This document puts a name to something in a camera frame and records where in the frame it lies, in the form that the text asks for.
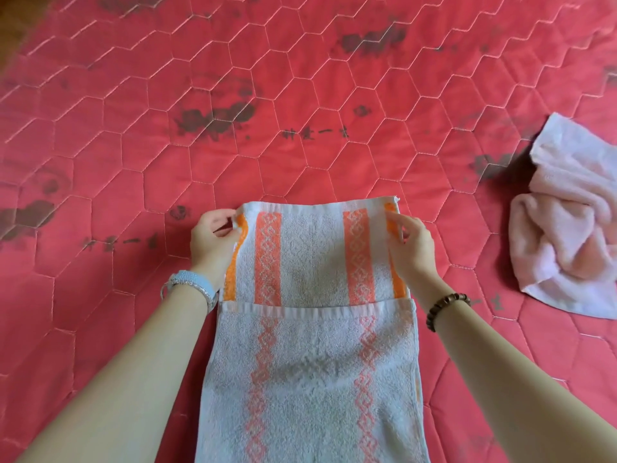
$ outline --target towel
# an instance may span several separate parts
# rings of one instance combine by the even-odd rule
[[[221,292],[197,463],[428,463],[396,198],[252,202]]]
[[[510,208],[521,291],[557,309],[617,319],[617,146],[553,113],[531,159],[531,194]]]

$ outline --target pink cloth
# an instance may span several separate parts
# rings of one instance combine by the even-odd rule
[[[510,208],[521,291],[564,311],[617,319],[617,146],[554,113],[531,159],[531,194]]]

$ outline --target hexagon pattern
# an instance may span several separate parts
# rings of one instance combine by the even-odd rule
[[[507,215],[553,111],[617,143],[614,0],[56,0],[0,83],[0,462],[125,344],[191,226],[397,194],[439,272],[617,425],[617,327],[517,290]],[[419,314],[420,324],[423,314]],[[214,315],[157,461],[189,462]],[[505,462],[420,330],[433,462]]]

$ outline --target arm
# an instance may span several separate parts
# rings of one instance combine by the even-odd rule
[[[419,219],[388,218],[408,233],[390,240],[400,277],[423,311],[455,292],[437,274],[431,233]],[[466,303],[437,314],[436,333],[513,463],[617,462],[617,430],[491,328]]]
[[[191,270],[215,289],[222,284],[239,234],[224,230],[214,235],[213,230],[234,213],[206,213],[192,232]],[[198,290],[174,287],[19,463],[153,462],[206,314],[207,303]]]

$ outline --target light blue watch strap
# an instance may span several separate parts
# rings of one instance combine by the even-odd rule
[[[214,287],[212,287],[210,281],[208,281],[204,276],[188,270],[180,270],[170,276],[169,281],[167,281],[160,289],[160,298],[164,299],[165,288],[167,288],[167,291],[169,292],[172,287],[178,284],[194,287],[202,293],[208,301],[208,311],[214,308],[214,305],[218,299],[215,298],[217,293],[215,292]]]

